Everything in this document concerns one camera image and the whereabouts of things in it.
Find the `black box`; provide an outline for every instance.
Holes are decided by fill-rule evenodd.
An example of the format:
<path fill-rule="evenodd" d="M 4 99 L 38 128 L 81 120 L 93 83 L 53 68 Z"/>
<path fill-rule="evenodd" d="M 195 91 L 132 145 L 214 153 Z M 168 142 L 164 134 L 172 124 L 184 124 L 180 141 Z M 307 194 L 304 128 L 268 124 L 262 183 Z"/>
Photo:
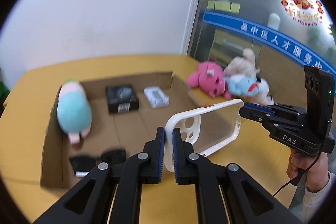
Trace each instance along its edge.
<path fill-rule="evenodd" d="M 139 109 L 139 99 L 131 85 L 107 86 L 105 90 L 109 113 Z"/>

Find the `white wall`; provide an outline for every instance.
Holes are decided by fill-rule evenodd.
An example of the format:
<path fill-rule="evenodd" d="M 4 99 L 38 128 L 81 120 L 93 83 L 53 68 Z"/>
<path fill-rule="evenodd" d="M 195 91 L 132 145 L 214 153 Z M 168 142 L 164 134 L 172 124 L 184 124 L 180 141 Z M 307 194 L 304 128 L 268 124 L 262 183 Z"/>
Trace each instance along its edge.
<path fill-rule="evenodd" d="M 181 54 L 192 6 L 192 0 L 19 0 L 0 34 L 2 78 L 12 88 L 27 70 L 63 61 Z"/>

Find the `light blue plush toy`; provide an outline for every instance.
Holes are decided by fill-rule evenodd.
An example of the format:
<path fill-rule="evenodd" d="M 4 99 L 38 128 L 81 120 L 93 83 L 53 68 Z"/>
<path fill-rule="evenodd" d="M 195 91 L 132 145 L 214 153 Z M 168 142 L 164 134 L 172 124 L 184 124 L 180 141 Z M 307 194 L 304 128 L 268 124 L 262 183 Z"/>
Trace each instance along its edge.
<path fill-rule="evenodd" d="M 75 81 L 62 85 L 58 96 L 58 124 L 69 137 L 71 145 L 80 143 L 91 129 L 92 112 L 82 85 Z"/>
<path fill-rule="evenodd" d="M 246 75 L 237 74 L 226 77 L 225 81 L 228 84 L 229 92 L 234 96 L 248 98 L 263 93 L 257 78 L 249 78 Z"/>

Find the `yellow sticky note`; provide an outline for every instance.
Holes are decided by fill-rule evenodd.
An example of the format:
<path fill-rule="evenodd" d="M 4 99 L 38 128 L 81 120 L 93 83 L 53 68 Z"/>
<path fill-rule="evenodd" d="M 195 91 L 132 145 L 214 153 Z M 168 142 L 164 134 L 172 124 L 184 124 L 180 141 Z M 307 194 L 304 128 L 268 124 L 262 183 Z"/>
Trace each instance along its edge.
<path fill-rule="evenodd" d="M 215 1 L 214 0 L 209 0 L 208 1 L 208 9 L 213 10 L 215 8 Z"/>
<path fill-rule="evenodd" d="M 224 11 L 224 12 L 229 12 L 230 11 L 230 2 L 228 2 L 228 1 L 216 1 L 215 9 L 216 10 L 221 10 L 221 11 Z"/>
<path fill-rule="evenodd" d="M 234 3 L 234 2 L 231 3 L 231 10 L 230 10 L 231 13 L 238 14 L 239 9 L 240 9 L 240 3 Z"/>

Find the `stuffed animal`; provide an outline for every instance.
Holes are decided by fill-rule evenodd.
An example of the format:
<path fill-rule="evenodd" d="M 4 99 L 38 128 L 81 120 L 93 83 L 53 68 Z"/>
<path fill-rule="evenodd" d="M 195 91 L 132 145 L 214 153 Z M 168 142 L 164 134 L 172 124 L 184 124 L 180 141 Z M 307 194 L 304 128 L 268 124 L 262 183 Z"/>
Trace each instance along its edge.
<path fill-rule="evenodd" d="M 249 99 L 263 93 L 263 90 L 259 87 L 257 78 L 249 78 L 244 74 L 237 74 L 226 77 L 225 81 L 229 92 L 235 96 Z"/>
<path fill-rule="evenodd" d="M 224 69 L 223 76 L 243 74 L 249 78 L 256 78 L 260 70 L 255 68 L 255 55 L 252 49 L 243 49 L 243 57 L 233 58 L 231 63 Z"/>
<path fill-rule="evenodd" d="M 223 69 L 214 62 L 203 62 L 198 65 L 198 71 L 193 72 L 187 81 L 188 87 L 200 87 L 202 91 L 211 97 L 224 95 L 231 97 L 226 90 L 226 83 L 223 79 Z"/>
<path fill-rule="evenodd" d="M 62 85 L 58 95 L 57 119 L 70 144 L 78 148 L 80 138 L 89 134 L 92 122 L 91 107 L 79 82 L 69 81 Z"/>
<path fill-rule="evenodd" d="M 257 79 L 259 81 L 259 88 L 263 90 L 262 93 L 258 93 L 257 95 L 253 96 L 250 100 L 251 103 L 268 106 L 274 105 L 274 100 L 271 95 L 268 94 L 268 83 L 265 79 Z"/>

